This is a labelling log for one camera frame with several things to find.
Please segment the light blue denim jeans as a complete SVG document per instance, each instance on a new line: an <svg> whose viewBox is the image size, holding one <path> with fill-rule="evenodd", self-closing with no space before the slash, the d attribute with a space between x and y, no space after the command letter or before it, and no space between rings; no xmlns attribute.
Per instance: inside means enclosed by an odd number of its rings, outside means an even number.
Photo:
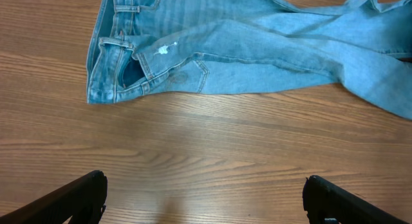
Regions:
<svg viewBox="0 0 412 224"><path fill-rule="evenodd" d="M330 83L411 118L411 0L102 0L87 101L169 91L273 93Z"/></svg>

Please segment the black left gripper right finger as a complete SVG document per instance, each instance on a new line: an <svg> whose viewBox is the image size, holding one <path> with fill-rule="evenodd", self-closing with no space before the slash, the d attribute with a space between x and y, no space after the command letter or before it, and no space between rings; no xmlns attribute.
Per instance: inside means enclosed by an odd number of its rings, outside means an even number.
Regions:
<svg viewBox="0 0 412 224"><path fill-rule="evenodd" d="M407 224L318 175L306 179L303 209L310 224Z"/></svg>

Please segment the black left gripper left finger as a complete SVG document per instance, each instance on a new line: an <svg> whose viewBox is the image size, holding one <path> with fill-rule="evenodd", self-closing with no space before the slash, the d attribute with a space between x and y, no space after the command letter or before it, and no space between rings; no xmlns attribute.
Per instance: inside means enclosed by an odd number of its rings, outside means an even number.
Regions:
<svg viewBox="0 0 412 224"><path fill-rule="evenodd" d="M99 223L106 209L108 179L95 170L1 216L1 223Z"/></svg>

